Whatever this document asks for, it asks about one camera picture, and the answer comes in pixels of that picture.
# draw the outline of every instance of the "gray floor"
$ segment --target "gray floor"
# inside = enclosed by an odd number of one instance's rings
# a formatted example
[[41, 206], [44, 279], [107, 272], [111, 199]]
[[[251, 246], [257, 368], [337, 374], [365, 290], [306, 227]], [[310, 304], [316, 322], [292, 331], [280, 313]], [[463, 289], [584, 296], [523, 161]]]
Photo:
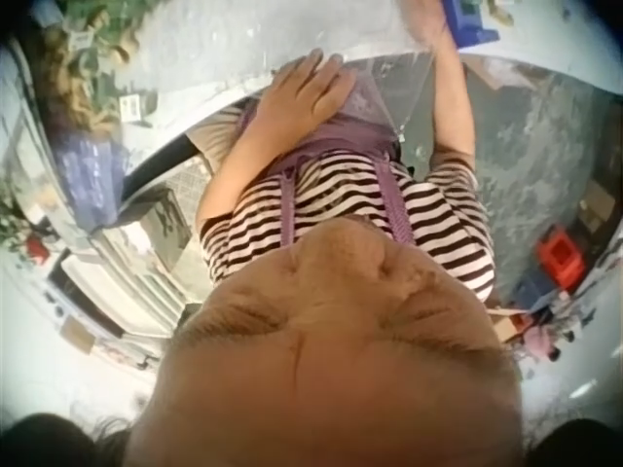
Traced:
[[[573, 78], [546, 74], [536, 91], [490, 89], [467, 73], [477, 129], [481, 201], [495, 241], [497, 288], [507, 298], [535, 263], [534, 246], [574, 215], [599, 148], [611, 96]], [[432, 76], [405, 128], [405, 162], [421, 179], [432, 148]]]

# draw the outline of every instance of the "purple apron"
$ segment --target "purple apron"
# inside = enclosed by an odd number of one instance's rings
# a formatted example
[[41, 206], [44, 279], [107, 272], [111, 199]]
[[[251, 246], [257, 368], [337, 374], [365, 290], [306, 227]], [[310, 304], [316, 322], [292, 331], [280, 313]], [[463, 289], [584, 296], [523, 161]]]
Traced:
[[[257, 102], [247, 107], [240, 119], [243, 131], [255, 116]], [[294, 209], [296, 176], [299, 167], [329, 151], [341, 149], [370, 158], [381, 189], [385, 213], [394, 240], [413, 244], [413, 228], [405, 200], [391, 172], [391, 161], [397, 160], [393, 143], [396, 135], [389, 126], [373, 124], [355, 117], [338, 114], [323, 124], [299, 146], [278, 159], [264, 176], [279, 176], [281, 189], [281, 246], [294, 243]]]

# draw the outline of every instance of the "red container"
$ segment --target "red container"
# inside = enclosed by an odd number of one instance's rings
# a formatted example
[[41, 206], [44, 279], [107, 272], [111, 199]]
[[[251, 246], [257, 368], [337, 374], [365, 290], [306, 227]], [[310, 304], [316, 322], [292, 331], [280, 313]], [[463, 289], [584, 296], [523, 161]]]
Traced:
[[553, 226], [539, 241], [536, 254], [552, 279], [567, 291], [582, 277], [586, 268], [582, 254], [561, 226]]

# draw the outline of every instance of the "striped shirt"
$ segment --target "striped shirt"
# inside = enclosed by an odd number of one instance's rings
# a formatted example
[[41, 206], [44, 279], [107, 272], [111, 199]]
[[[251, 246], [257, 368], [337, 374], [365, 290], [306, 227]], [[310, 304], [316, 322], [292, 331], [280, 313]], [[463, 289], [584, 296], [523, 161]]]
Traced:
[[[391, 170], [414, 243], [484, 301], [494, 285], [494, 253], [472, 171], [460, 162], [444, 162], [419, 183], [400, 163], [392, 162]], [[347, 214], [366, 216], [391, 236], [375, 168], [366, 156], [331, 151], [303, 164], [295, 185], [295, 241], [318, 223]], [[278, 176], [251, 186], [233, 213], [206, 221], [201, 242], [214, 283], [279, 248]]]

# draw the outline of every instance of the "hand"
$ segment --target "hand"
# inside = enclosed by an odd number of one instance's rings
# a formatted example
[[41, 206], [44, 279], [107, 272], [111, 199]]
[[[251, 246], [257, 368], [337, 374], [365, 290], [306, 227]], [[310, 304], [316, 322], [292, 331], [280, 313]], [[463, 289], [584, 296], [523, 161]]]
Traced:
[[284, 66], [262, 96], [244, 136], [258, 138], [274, 158], [336, 115], [354, 87], [356, 74], [343, 67], [340, 56], [316, 71], [321, 60], [322, 51], [315, 50]]
[[436, 50], [442, 36], [448, 32], [441, 0], [400, 0], [400, 7], [413, 38]]

